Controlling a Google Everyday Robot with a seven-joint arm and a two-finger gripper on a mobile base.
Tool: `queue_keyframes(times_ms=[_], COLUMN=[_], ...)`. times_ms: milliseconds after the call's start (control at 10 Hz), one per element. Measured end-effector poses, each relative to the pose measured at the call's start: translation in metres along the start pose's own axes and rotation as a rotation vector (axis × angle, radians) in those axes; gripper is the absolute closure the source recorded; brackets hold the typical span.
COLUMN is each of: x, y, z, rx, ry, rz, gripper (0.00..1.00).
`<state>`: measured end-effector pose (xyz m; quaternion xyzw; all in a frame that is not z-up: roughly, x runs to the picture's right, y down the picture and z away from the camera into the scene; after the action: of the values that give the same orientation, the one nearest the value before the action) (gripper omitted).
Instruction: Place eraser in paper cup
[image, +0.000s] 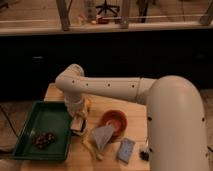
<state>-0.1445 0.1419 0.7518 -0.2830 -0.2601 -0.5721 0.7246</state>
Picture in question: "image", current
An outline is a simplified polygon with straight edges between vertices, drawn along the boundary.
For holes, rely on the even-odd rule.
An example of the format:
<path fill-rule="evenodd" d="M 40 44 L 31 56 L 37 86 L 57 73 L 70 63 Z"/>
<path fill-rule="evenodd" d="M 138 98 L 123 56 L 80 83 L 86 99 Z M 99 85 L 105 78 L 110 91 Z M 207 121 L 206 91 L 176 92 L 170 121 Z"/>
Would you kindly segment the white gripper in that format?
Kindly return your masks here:
<path fill-rule="evenodd" d="M 87 115 L 83 112 L 75 113 L 70 124 L 70 129 L 77 135 L 83 135 L 86 131 Z"/>

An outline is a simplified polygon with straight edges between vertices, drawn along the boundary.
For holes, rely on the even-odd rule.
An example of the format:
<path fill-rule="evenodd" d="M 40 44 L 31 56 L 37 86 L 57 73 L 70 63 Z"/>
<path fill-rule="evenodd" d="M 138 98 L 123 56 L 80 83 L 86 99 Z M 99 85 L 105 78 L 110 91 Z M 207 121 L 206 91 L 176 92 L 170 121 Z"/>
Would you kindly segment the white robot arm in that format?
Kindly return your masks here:
<path fill-rule="evenodd" d="M 71 111 L 83 106 L 84 93 L 144 105 L 151 171 L 210 171 L 204 106 L 189 80 L 86 77 L 81 66 L 71 64 L 55 85 Z"/>

